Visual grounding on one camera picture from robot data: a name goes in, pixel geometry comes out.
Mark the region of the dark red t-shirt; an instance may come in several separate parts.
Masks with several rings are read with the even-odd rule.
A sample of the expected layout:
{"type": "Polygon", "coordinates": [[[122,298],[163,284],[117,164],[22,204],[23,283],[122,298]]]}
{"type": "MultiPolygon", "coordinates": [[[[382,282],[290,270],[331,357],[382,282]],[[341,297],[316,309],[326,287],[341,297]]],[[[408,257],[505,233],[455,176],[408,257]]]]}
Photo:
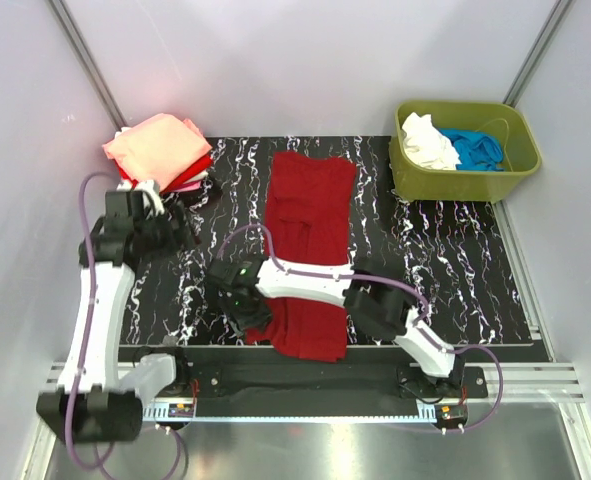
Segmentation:
{"type": "MultiPolygon", "coordinates": [[[[275,255],[305,264],[346,264],[355,177],[355,164],[344,158],[276,153],[264,214],[275,255]]],[[[272,321],[249,330],[248,344],[268,341],[279,353],[304,360],[336,362],[345,357],[344,309],[288,298],[270,299],[268,305],[272,321]]]]}

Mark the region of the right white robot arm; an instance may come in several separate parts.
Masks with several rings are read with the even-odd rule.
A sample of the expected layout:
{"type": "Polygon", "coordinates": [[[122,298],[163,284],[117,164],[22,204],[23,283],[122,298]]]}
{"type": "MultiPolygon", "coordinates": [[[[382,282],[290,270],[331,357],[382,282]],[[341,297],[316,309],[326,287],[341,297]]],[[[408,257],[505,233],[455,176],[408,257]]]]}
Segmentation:
{"type": "Polygon", "coordinates": [[[341,307],[362,333],[395,343],[418,363],[421,374],[417,380],[398,375],[406,394],[422,399],[460,396],[465,361],[423,320],[415,306],[420,295],[384,273],[379,264],[366,258],[323,266],[252,255],[239,261],[214,259],[206,283],[218,293],[220,308],[240,337],[269,325],[273,319],[270,299],[341,307]]]}

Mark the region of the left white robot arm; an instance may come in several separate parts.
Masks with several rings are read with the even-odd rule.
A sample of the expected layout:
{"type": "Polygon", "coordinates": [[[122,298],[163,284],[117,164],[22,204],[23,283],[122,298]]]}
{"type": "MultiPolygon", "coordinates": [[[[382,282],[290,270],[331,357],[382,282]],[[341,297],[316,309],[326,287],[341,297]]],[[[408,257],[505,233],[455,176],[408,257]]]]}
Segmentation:
{"type": "Polygon", "coordinates": [[[152,181],[122,182],[105,194],[105,213],[84,220],[79,246],[81,299],[68,358],[36,412],[68,446],[135,440],[156,396],[183,394],[191,372],[177,347],[147,348],[118,372],[124,312],[139,266],[192,244],[185,214],[167,210],[152,181]]]}

